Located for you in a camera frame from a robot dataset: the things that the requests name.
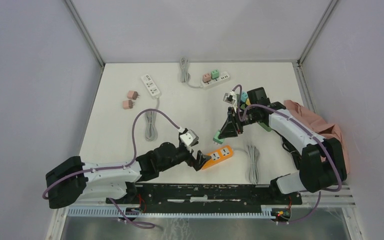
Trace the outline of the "mint adapter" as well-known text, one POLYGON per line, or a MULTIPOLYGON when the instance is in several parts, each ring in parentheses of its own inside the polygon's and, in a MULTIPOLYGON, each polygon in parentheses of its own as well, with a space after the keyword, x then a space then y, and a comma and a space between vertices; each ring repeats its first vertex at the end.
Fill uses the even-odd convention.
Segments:
POLYGON ((212 138, 213 142, 214 142, 215 144, 218 144, 218 145, 221 145, 221 144, 224 142, 223 139, 220 139, 220 133, 221 133, 221 131, 218 130, 218 131, 214 134, 214 136, 213 136, 213 138, 212 138))

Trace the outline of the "orange power strip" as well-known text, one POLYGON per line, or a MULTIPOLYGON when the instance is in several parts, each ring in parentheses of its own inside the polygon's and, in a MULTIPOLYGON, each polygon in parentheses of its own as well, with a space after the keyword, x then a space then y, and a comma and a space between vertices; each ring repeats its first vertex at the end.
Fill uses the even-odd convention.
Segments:
POLYGON ((234 155, 234 150, 231 146, 225 145, 211 153, 208 153, 207 155, 210 156, 210 160, 203 165, 201 170, 206 170, 227 159, 230 159, 234 155))

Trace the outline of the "green power strip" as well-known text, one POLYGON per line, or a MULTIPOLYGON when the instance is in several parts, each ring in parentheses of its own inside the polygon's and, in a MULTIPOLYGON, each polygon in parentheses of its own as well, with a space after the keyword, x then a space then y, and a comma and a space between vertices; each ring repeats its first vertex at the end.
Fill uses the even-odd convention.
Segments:
POLYGON ((245 101, 240 100, 239 105, 239 113, 240 117, 242 119, 241 123, 243 126, 251 125, 251 124, 258 124, 260 125, 264 130, 267 132, 270 132, 272 129, 269 127, 269 119, 268 115, 271 113, 266 112, 264 108, 261 107, 251 107, 246 111, 246 114, 243 112, 245 111, 245 108, 247 108, 249 105, 251 105, 251 100, 247 98, 245 101))

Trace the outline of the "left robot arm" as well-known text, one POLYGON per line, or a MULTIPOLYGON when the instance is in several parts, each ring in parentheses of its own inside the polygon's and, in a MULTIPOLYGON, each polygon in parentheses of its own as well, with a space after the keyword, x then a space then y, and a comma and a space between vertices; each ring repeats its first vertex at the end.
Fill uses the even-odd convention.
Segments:
POLYGON ((146 182, 181 163, 199 171, 211 160, 201 151, 193 155, 184 144, 175 147, 162 143, 154 150, 136 157, 132 164, 122 165, 86 163, 80 156, 72 156, 45 175, 43 199, 50 209, 60 209, 78 200, 121 199, 129 204, 136 200, 137 182, 146 182))

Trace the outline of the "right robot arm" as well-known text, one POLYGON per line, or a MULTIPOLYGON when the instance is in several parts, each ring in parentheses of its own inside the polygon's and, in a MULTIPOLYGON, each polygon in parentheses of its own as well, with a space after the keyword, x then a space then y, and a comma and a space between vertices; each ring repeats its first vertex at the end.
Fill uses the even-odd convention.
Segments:
POLYGON ((247 92, 250 104, 241 108, 240 93, 234 89, 225 93, 223 101, 231 106, 227 119, 218 134, 219 139, 235 138, 244 127, 264 124, 275 131, 300 156, 295 173, 279 176, 270 181, 269 199, 282 204, 295 192, 338 192, 347 179, 342 144, 336 138, 327 139, 301 123, 286 106, 271 102, 263 87, 247 92))

